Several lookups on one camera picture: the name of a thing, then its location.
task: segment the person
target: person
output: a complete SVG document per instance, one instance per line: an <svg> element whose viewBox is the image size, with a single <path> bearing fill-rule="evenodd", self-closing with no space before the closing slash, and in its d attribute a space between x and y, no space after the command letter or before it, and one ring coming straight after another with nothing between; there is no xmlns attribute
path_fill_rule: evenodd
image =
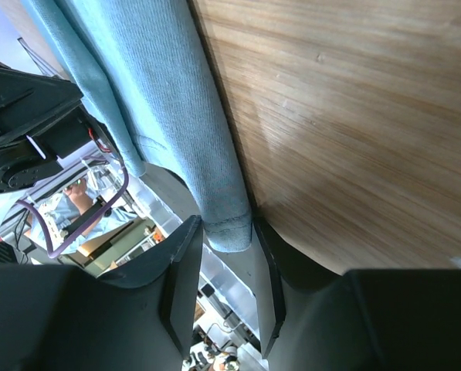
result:
<svg viewBox="0 0 461 371"><path fill-rule="evenodd" d="M55 205L52 211L48 214L52 216L58 229L61 230L69 226L79 216L83 215L93 204L95 198L98 197L98 192L89 189L87 179L81 178L72 185L50 197L46 202ZM76 238L62 254L71 254L76 252L79 247L88 240L99 237L123 226L124 224L134 220L137 217L134 213L128 213L120 208L113 207L110 215L103 215L98 220L95 220L84 232ZM34 243L46 249L45 235L38 220L30 214L28 223L31 228L25 232ZM54 242L53 248L56 249L59 243Z"/></svg>

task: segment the purple cable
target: purple cable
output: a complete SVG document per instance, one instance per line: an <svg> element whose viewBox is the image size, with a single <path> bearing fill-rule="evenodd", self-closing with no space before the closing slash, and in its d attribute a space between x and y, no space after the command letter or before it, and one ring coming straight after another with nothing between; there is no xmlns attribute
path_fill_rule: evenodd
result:
<svg viewBox="0 0 461 371"><path fill-rule="evenodd" d="M91 224L102 217L103 214L122 196L122 194L126 191L127 186L129 185L129 174L127 173L127 170L124 166L122 166L122 172L124 172L124 184L120 187L119 192L117 192L115 196L112 197L112 199L105 205L101 206L101 209L96 211L82 226L72 232L71 235L68 236L66 240L63 241L59 247L57 247L56 250L53 249L52 238L50 237L48 227L46 226L45 220L40 215L39 211L26 201L22 201L20 199L16 201L17 204L22 205L28 209L38 220L38 223L42 227L43 234L45 236L46 252L51 259L58 257L72 242L74 242L77 237L79 237L86 229L88 229Z"/></svg>

